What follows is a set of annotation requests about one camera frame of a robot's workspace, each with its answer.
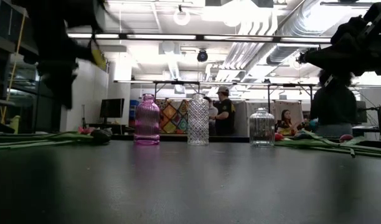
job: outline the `cap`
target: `cap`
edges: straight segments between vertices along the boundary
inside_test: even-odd
[[[227,93],[229,93],[228,87],[226,87],[226,86],[220,86],[220,88],[218,88],[217,93],[221,93],[221,92],[227,92]]]

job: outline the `clear glass bottle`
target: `clear glass bottle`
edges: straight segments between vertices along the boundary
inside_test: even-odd
[[[189,100],[188,144],[206,146],[209,144],[209,102],[196,93]]]
[[[136,108],[134,142],[142,145],[160,142],[160,109],[152,94],[144,94],[143,102]]]
[[[265,108],[258,108],[249,119],[250,144],[273,146],[275,143],[275,117]]]

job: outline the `fluorescent light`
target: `fluorescent light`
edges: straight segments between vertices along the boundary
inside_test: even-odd
[[[118,39],[118,34],[97,34],[95,37],[101,39]]]
[[[153,81],[115,80],[118,83],[153,83]]]
[[[330,37],[282,37],[283,42],[330,44]]]
[[[233,85],[232,82],[200,82],[201,85]]]
[[[266,86],[268,83],[237,83],[237,85]]]
[[[274,4],[273,8],[274,9],[286,9],[288,7],[288,4],[285,3],[283,0],[278,1],[279,4]]]
[[[91,38],[91,34],[67,34],[70,38]]]
[[[271,42],[272,37],[253,37],[253,36],[236,36],[236,35],[205,35],[205,40],[237,40],[237,41],[254,41],[254,42]]]
[[[128,39],[195,40],[195,35],[128,34]]]
[[[319,47],[319,44],[276,44],[278,47]]]

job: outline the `ceiling light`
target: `ceiling light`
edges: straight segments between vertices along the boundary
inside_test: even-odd
[[[319,44],[276,44],[278,47],[305,47],[305,48],[318,48]]]
[[[115,80],[117,83],[153,83],[153,81]]]
[[[201,85],[233,85],[232,82],[200,82]]]
[[[101,39],[118,39],[118,34],[97,34],[95,37]]]
[[[179,19],[178,18],[178,15],[179,13],[181,12],[184,12],[185,13],[185,17],[183,19]],[[174,19],[174,22],[180,26],[184,26],[184,25],[187,25],[189,23],[189,21],[191,21],[191,14],[189,13],[189,11],[184,11],[184,10],[176,10],[174,15],[173,15],[173,19]]]
[[[91,38],[91,34],[67,34],[70,38],[79,38],[79,39],[89,39]]]
[[[195,35],[128,34],[128,39],[145,40],[195,40]]]
[[[268,83],[237,83],[237,85],[266,86]]]
[[[282,37],[282,42],[330,44],[330,37]]]
[[[236,35],[205,35],[205,40],[227,40],[235,42],[271,42],[273,40],[272,37],[263,37],[263,36],[236,36]]]

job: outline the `desk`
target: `desk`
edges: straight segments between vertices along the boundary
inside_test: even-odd
[[[352,135],[354,137],[357,136],[363,136],[365,133],[379,133],[380,134],[380,128],[378,127],[364,127],[364,126],[358,126],[352,128]]]
[[[247,143],[0,151],[0,223],[381,224],[381,159]]]

